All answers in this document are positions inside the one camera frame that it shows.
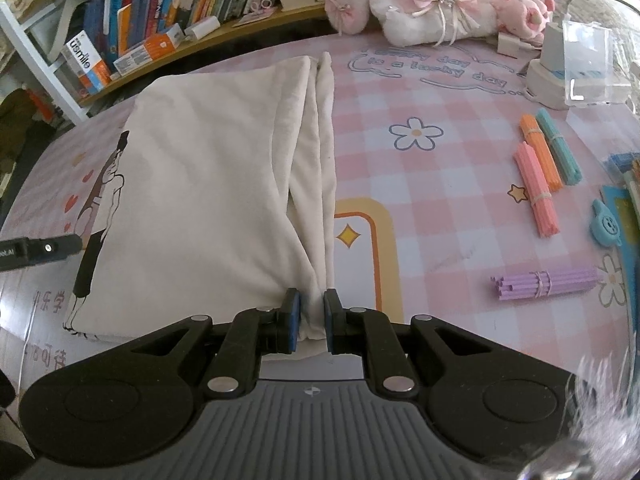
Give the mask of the olive brown bag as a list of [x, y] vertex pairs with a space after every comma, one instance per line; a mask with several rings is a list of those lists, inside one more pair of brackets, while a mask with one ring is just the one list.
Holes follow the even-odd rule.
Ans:
[[18, 88], [1, 103], [1, 158], [15, 162], [32, 142], [48, 140], [49, 126], [34, 116], [39, 108], [28, 89]]

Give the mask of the small pink plush toy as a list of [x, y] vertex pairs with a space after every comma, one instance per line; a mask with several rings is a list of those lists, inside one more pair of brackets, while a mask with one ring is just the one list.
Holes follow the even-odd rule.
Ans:
[[542, 44], [555, 10], [554, 0], [495, 0], [499, 32], [508, 32], [529, 44]]

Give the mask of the purple pen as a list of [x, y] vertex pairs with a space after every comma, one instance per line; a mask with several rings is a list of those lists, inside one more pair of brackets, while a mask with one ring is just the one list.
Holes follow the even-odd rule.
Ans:
[[564, 270], [540, 270], [522, 274], [493, 276], [498, 299], [502, 301], [539, 299], [550, 296], [588, 292], [598, 282], [594, 266]]

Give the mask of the white wooden bookshelf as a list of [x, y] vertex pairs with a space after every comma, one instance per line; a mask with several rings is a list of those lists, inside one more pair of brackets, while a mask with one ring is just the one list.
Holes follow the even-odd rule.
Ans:
[[93, 102], [195, 52], [322, 20], [323, 0], [1, 0], [1, 56], [16, 52], [74, 125]]

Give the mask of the blue cartoon clip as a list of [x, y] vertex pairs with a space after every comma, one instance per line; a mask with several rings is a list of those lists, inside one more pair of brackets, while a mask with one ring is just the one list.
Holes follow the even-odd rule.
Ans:
[[602, 200], [592, 202], [593, 218], [590, 222], [590, 233], [602, 247], [609, 248], [622, 244], [622, 233], [614, 214]]

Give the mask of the usmile white orange box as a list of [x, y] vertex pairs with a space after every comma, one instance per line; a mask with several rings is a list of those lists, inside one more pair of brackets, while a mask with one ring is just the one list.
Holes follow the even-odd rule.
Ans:
[[93, 96], [111, 82], [111, 73], [104, 59], [82, 30], [62, 47], [62, 55], [80, 83]]

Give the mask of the white pink plush bunny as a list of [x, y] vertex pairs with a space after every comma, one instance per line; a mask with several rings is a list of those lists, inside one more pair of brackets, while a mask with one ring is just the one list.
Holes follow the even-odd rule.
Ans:
[[498, 30], [496, 0], [324, 0], [324, 10], [340, 34], [363, 32], [371, 18], [395, 47], [454, 44]]

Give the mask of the pink paper stick bundle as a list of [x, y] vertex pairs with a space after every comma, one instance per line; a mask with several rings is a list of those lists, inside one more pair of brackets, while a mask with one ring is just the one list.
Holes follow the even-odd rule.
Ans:
[[539, 236], [548, 238], [559, 234], [558, 214], [535, 150], [526, 142], [521, 142], [514, 160], [525, 185]]

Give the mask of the teal paper stick bundle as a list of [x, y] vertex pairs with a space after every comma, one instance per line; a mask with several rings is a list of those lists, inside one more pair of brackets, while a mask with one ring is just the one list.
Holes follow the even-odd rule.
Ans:
[[545, 108], [540, 108], [535, 118], [546, 137], [555, 166], [558, 168], [563, 183], [569, 186], [578, 184], [582, 180], [582, 170], [564, 136], [555, 125], [554, 120]]

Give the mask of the white orange flat box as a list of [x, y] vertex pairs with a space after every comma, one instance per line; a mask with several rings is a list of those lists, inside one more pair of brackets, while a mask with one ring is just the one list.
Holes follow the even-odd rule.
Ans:
[[148, 65], [175, 52], [183, 43], [184, 33], [179, 24], [173, 24], [163, 32], [149, 36], [137, 47], [129, 49], [115, 62], [115, 70], [120, 76], [126, 76], [138, 68]]

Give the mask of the white printed tote bag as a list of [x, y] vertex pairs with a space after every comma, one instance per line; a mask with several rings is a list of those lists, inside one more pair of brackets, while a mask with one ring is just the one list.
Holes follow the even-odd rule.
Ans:
[[296, 358], [326, 350], [334, 281], [334, 73], [327, 53], [157, 79], [107, 163], [64, 326], [124, 341], [302, 297]]

